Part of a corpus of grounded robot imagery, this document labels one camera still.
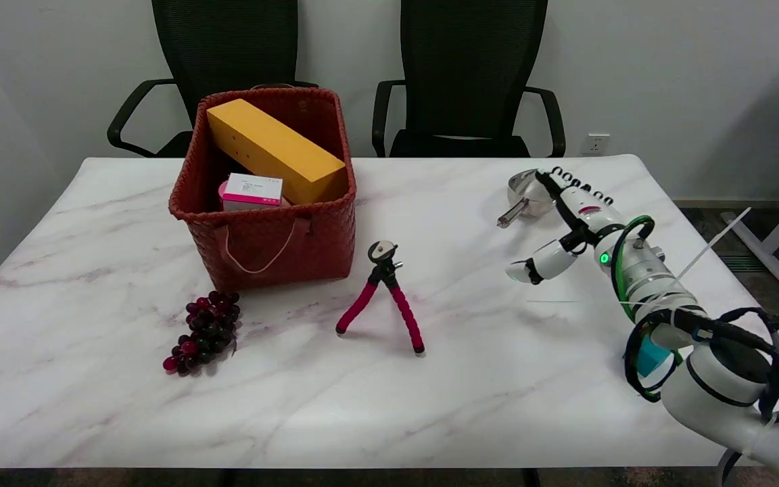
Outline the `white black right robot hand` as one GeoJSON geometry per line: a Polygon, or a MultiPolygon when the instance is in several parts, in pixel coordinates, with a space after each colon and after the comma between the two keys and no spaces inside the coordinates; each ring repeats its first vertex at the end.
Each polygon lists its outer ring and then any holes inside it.
{"type": "Polygon", "coordinates": [[[529,258],[510,263],[506,274],[514,281],[538,285],[571,268],[576,258],[591,248],[603,271],[614,267],[614,247],[625,228],[625,218],[612,209],[606,198],[568,184],[560,176],[531,170],[526,182],[537,182],[554,202],[569,231],[535,250],[529,258]]]}

